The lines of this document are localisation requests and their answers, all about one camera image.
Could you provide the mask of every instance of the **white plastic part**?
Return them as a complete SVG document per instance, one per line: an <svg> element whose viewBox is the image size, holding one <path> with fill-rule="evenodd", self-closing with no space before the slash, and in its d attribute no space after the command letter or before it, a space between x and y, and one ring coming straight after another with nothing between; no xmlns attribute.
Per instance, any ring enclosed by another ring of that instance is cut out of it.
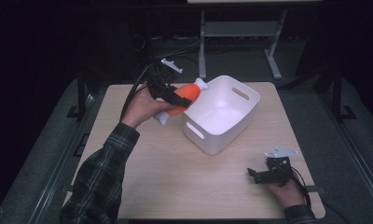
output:
<svg viewBox="0 0 373 224"><path fill-rule="evenodd" d="M209 85L203 81L201 78L196 78L195 82L196 85L199 86L200 92L207 91L210 89ZM157 114L155 114L154 119L156 119L161 125L166 125L167 120L169 119L169 114L166 111L160 111Z"/></svg>
<svg viewBox="0 0 373 224"><path fill-rule="evenodd" d="M215 155L251 123L260 95L229 76L208 85L210 89L184 112L183 131L205 153Z"/></svg>
<svg viewBox="0 0 373 224"><path fill-rule="evenodd" d="M175 66L174 64L174 61L167 61L166 59L162 59L160 60L162 63L166 64L167 66L171 67L174 71L178 72L178 73L183 73L183 69L182 68L178 68L177 66Z"/></svg>
<svg viewBox="0 0 373 224"><path fill-rule="evenodd" d="M281 158L281 157L289 157L289 156L296 156L298 155L297 151L293 151L283 147L274 147L274 149L270 152L266 152L265 156L270 158Z"/></svg>

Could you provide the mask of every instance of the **hand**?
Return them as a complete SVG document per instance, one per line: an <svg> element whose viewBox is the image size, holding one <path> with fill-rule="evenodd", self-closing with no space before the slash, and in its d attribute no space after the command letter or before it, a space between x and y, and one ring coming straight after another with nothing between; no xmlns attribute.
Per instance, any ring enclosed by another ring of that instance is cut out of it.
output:
<svg viewBox="0 0 373 224"><path fill-rule="evenodd" d="M173 106L169 103L154 100L149 93L149 89L144 84L134 95L125 116L120 122L135 129L159 111L171 108Z"/></svg>
<svg viewBox="0 0 373 224"><path fill-rule="evenodd" d="M276 196L283 209L293 205L305 204L305 198L300 188L292 179L289 179L282 188L278 184L267 184L265 187Z"/></svg>

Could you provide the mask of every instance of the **plaid shirt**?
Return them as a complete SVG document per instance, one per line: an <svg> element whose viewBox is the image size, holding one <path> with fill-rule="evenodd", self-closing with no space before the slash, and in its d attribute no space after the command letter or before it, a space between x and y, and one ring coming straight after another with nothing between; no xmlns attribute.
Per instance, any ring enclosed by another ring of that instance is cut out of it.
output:
<svg viewBox="0 0 373 224"><path fill-rule="evenodd" d="M62 208L61 223L115 223L122 196L126 160L140 134L119 123L104 143L79 168L73 195ZM288 223L317 223L307 205L284 210Z"/></svg>

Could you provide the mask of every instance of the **person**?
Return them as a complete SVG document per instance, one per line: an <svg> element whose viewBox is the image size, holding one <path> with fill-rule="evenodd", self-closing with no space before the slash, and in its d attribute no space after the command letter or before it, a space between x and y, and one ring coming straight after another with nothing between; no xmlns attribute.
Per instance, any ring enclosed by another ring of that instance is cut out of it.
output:
<svg viewBox="0 0 373 224"><path fill-rule="evenodd" d="M104 146L79 168L73 194L60 212L61 223L109 224L117 221L126 161L140 136L136 128L159 111L171 108L173 106L166 102L154 100L145 86L135 93ZM313 223L314 215L303 205L303 196L292 181L283 188L274 184L267 188L279 199L289 223L300 223L300 220Z"/></svg>

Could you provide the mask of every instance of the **white plastic basket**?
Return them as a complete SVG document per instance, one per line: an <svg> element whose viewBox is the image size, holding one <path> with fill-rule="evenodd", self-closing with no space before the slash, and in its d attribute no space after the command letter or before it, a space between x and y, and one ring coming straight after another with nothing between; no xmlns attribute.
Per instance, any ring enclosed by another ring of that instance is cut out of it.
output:
<svg viewBox="0 0 373 224"><path fill-rule="evenodd" d="M229 76L208 84L210 89L183 113L183 131L204 152L215 155L251 123L260 95Z"/></svg>

